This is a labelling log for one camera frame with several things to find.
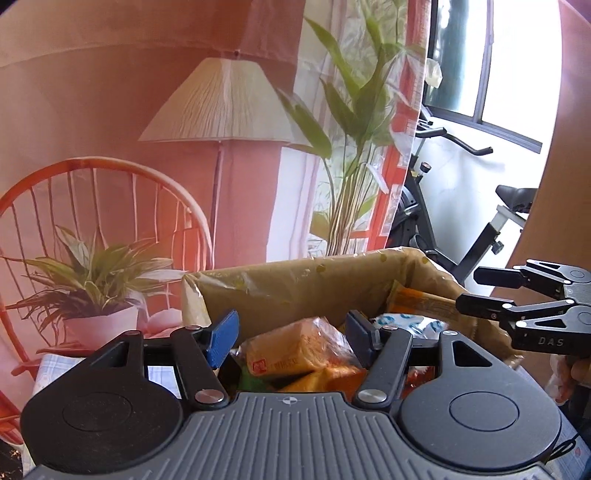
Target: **plaid tablecloth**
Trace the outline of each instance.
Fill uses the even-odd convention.
[[[80,363],[83,358],[71,358],[49,353],[45,355],[39,367],[37,380],[35,381],[34,393],[39,392],[48,386],[56,378],[66,373],[70,368]],[[535,380],[524,369],[519,367],[517,372],[526,380],[537,385]],[[162,385],[170,390],[177,398],[180,398],[177,380],[173,367],[148,367],[148,377],[152,382]],[[562,430],[557,443],[572,438],[576,431],[566,417],[562,415]],[[577,446],[570,453],[548,463],[547,467],[552,471],[556,480],[585,480],[582,478],[585,464],[590,461],[591,451],[581,438],[577,439]],[[27,474],[34,467],[33,460],[27,448],[22,452],[22,471]]]

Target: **window pane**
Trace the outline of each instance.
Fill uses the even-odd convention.
[[[557,0],[494,2],[495,42],[482,119],[544,141],[556,110],[544,99],[560,81]]]
[[[438,89],[427,88],[427,105],[474,115],[486,40],[486,4],[486,0],[439,0],[433,59],[441,64],[443,80]]]

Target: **window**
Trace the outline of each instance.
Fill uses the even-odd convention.
[[[432,114],[539,153],[545,122],[556,115],[544,104],[544,66],[560,48],[555,3],[433,0],[428,56],[443,81],[425,88]]]

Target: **silver screw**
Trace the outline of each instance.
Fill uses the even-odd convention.
[[[224,394],[214,388],[208,388],[205,390],[199,390],[195,393],[195,400],[199,403],[205,403],[212,405],[214,403],[220,403],[224,399]]]
[[[382,403],[388,398],[388,396],[381,390],[368,388],[367,390],[359,392],[357,398],[365,403]]]

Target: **black and white circular logo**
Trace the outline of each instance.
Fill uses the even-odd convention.
[[[298,403],[299,400],[295,397],[286,397],[286,398],[282,398],[281,401],[285,404],[285,405],[293,405],[294,403]]]

